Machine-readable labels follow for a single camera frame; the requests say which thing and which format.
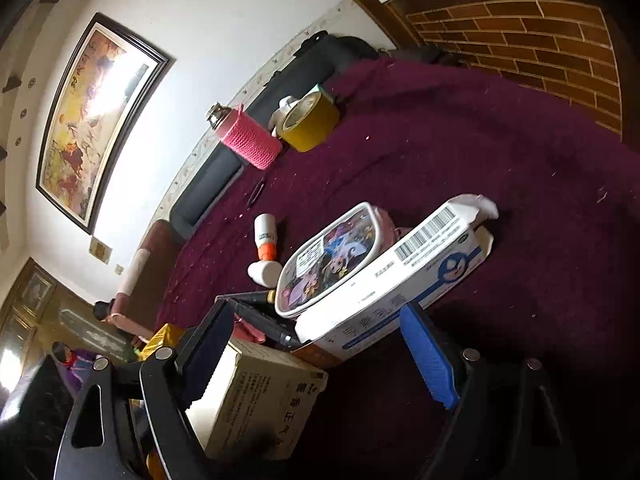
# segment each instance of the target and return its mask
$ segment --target wooden door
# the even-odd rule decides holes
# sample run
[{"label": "wooden door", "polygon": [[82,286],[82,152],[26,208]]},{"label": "wooden door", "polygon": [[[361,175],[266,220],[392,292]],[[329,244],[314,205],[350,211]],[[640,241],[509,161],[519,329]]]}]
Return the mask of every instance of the wooden door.
[{"label": "wooden door", "polygon": [[130,339],[95,319],[92,306],[29,259],[0,310],[0,384],[11,390],[54,341],[126,360]]}]

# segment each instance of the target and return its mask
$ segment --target yellow tape roll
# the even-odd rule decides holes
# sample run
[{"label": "yellow tape roll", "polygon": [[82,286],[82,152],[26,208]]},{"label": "yellow tape roll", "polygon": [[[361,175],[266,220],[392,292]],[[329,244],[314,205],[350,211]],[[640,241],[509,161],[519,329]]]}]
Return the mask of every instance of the yellow tape roll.
[{"label": "yellow tape roll", "polygon": [[287,113],[278,135],[299,152],[308,152],[331,134],[338,121],[338,108],[322,92],[311,92]]}]

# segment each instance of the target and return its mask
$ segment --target cardboard box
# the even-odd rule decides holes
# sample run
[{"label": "cardboard box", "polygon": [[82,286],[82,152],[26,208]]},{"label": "cardboard box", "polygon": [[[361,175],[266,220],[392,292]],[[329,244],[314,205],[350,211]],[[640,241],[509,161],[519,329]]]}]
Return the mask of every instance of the cardboard box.
[{"label": "cardboard box", "polygon": [[291,456],[326,381],[326,372],[291,354],[231,338],[186,415],[210,458],[267,432],[276,446],[265,458],[282,460]]},{"label": "cardboard box", "polygon": [[494,238],[480,224],[498,209],[481,195],[459,195],[359,273],[302,312],[293,352],[321,368],[340,364],[398,325],[400,308],[423,308],[442,297],[484,262]]}]

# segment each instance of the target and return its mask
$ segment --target silver bolt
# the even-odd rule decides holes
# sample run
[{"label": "silver bolt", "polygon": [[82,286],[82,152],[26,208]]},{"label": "silver bolt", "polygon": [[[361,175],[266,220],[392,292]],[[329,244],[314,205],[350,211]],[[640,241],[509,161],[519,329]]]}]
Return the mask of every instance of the silver bolt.
[{"label": "silver bolt", "polygon": [[480,352],[475,348],[465,348],[462,351],[462,357],[465,358],[467,361],[471,361],[475,363],[476,361],[480,360]]},{"label": "silver bolt", "polygon": [[538,361],[535,357],[527,357],[526,363],[527,363],[527,366],[532,370],[540,370],[542,368],[542,363]]},{"label": "silver bolt", "polygon": [[163,346],[162,348],[159,348],[156,351],[156,359],[160,359],[161,361],[164,361],[165,359],[168,359],[169,357],[171,357],[174,354],[174,351],[171,350],[171,348],[169,348],[168,346]]},{"label": "silver bolt", "polygon": [[106,357],[98,357],[94,362],[94,370],[104,370],[109,366],[109,360]]}]

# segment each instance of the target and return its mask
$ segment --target gray sofa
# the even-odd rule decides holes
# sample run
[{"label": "gray sofa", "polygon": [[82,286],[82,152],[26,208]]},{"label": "gray sofa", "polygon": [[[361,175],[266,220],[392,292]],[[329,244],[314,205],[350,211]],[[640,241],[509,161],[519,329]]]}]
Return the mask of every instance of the gray sofa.
[{"label": "gray sofa", "polygon": [[[246,113],[265,127],[283,97],[303,96],[334,73],[342,73],[357,61],[374,59],[378,54],[358,38],[336,38],[323,31],[306,40],[294,56],[246,108]],[[246,164],[222,143],[213,149],[171,209],[171,225],[182,238],[191,237],[200,219],[215,206]]]}]

